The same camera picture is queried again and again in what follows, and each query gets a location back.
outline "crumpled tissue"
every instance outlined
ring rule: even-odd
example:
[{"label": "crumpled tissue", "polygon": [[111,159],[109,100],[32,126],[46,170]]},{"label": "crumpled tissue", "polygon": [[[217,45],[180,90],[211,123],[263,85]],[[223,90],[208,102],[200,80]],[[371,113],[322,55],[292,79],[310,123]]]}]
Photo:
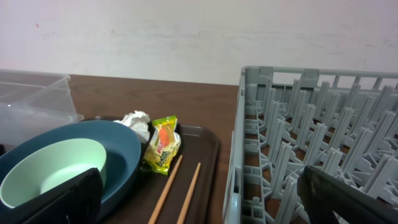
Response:
[{"label": "crumpled tissue", "polygon": [[146,143],[149,140],[148,123],[150,122],[150,118],[145,112],[134,111],[134,113],[124,115],[123,120],[116,120],[114,122],[131,128],[138,135],[141,143]]}]

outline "wooden chopstick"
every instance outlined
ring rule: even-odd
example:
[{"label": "wooden chopstick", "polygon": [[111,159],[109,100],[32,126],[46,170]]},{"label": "wooden chopstick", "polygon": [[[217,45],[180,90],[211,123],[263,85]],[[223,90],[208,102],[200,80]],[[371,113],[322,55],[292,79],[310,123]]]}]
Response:
[{"label": "wooden chopstick", "polygon": [[191,198],[193,195],[193,190],[195,189],[195,184],[197,183],[199,170],[200,170],[200,163],[198,163],[198,167],[195,171],[195,175],[193,175],[193,179],[192,179],[191,185],[189,186],[187,196],[185,197],[184,204],[182,205],[181,213],[178,218],[177,224],[183,224],[185,221],[185,217],[187,216],[187,212],[188,212],[189,203],[191,202]]},{"label": "wooden chopstick", "polygon": [[149,220],[148,224],[155,224],[156,219],[159,216],[159,213],[160,213],[160,211],[162,209],[164,201],[165,201],[165,199],[167,197],[167,194],[169,193],[170,187],[171,187],[171,185],[172,185],[172,183],[174,181],[174,177],[175,177],[175,175],[176,175],[176,173],[178,171],[178,168],[180,167],[181,160],[182,160],[182,155],[179,157],[177,163],[175,164],[173,172],[170,175],[170,177],[169,177],[169,179],[168,179],[168,181],[166,183],[166,186],[163,189],[162,195],[160,195],[159,201],[157,201],[156,207],[154,209],[154,212],[152,213],[152,216],[150,217],[150,220]]}]

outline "wall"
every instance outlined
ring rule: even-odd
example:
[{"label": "wall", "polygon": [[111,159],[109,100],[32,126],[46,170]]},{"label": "wall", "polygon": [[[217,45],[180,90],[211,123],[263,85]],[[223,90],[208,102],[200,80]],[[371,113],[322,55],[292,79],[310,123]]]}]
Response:
[{"label": "wall", "polygon": [[236,85],[241,67],[398,72],[395,0],[2,0],[0,68]]}]

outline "gray plastic dish rack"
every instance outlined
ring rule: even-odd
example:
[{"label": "gray plastic dish rack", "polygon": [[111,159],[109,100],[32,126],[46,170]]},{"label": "gray plastic dish rack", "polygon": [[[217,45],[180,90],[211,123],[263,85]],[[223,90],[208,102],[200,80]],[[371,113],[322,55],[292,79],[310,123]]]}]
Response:
[{"label": "gray plastic dish rack", "polygon": [[[289,74],[299,78],[273,82]],[[309,223],[297,196],[307,165],[398,207],[397,83],[398,73],[244,67],[224,223]]]}]

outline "wooden tabletop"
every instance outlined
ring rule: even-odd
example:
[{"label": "wooden tabletop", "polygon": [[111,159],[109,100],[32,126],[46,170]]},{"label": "wooden tabletop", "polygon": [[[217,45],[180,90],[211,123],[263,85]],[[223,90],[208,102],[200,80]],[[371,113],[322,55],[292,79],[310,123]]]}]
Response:
[{"label": "wooden tabletop", "polygon": [[[212,130],[221,147],[215,167],[206,223],[221,223],[228,175],[237,86],[71,75],[77,113],[85,118],[144,111],[151,119],[176,115],[181,124]],[[131,223],[133,217],[126,217]]]}]

